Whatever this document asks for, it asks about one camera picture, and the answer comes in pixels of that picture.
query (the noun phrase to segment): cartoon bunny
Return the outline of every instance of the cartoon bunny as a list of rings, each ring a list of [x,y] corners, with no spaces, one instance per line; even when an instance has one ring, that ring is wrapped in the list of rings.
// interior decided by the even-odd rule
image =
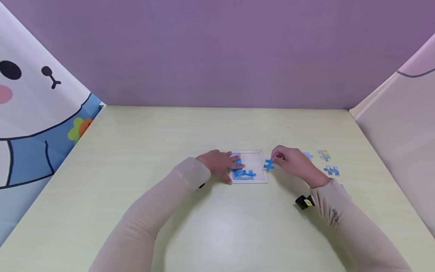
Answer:
[[[0,245],[101,101],[0,4]]]

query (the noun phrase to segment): jigsaw puzzle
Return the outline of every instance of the jigsaw puzzle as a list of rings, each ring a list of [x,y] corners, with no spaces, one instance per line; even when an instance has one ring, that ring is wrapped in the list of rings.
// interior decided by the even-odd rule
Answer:
[[[268,183],[266,169],[263,168],[263,151],[238,150],[231,156],[240,155],[236,164],[244,164],[243,169],[234,169],[230,172],[233,183]]]
[[[269,170],[275,168],[275,166],[273,165],[272,159],[266,160],[266,164],[263,167],[266,168],[266,171],[269,171]]]
[[[320,154],[320,158],[322,160],[329,161],[331,159],[331,156],[327,150],[317,150],[317,153]]]
[[[304,154],[305,154],[305,156],[307,156],[307,158],[309,158],[310,159],[310,161],[312,161],[313,160],[313,158],[314,158],[314,156],[313,155],[311,155],[309,152],[304,152]]]
[[[338,171],[338,167],[337,166],[327,165],[326,168],[323,168],[323,171],[327,172],[328,175],[330,175],[330,176],[332,176],[332,174],[334,174],[337,177],[340,176],[340,172]]]

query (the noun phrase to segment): bunny eye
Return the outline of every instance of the bunny eye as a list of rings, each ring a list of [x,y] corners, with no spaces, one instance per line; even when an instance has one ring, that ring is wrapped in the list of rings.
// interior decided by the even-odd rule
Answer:
[[[8,60],[0,61],[0,73],[11,80],[17,80],[21,77],[21,69],[18,65]]]

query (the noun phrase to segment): blue shirt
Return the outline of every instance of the blue shirt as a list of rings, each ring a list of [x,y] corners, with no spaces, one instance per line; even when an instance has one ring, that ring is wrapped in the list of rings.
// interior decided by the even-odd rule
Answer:
[[[94,119],[100,111],[100,103],[90,94],[80,110],[60,124],[30,136],[7,139],[11,164],[6,187],[53,175],[74,147],[74,140],[68,138],[71,129],[78,129],[74,127],[74,120]]]

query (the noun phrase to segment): hand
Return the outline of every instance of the hand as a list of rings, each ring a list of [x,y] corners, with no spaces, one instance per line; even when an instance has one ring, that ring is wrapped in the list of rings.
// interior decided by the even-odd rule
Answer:
[[[282,145],[272,150],[272,162],[281,166],[287,173],[303,179],[311,188],[322,187],[330,179],[317,169],[304,153],[297,148],[288,148]]]
[[[233,181],[228,175],[228,169],[242,169],[244,167],[244,165],[234,163],[236,160],[240,159],[240,156],[230,157],[231,154],[231,151],[224,153],[216,149],[199,155],[196,159],[204,164],[212,175],[216,176],[224,183],[231,185]]]

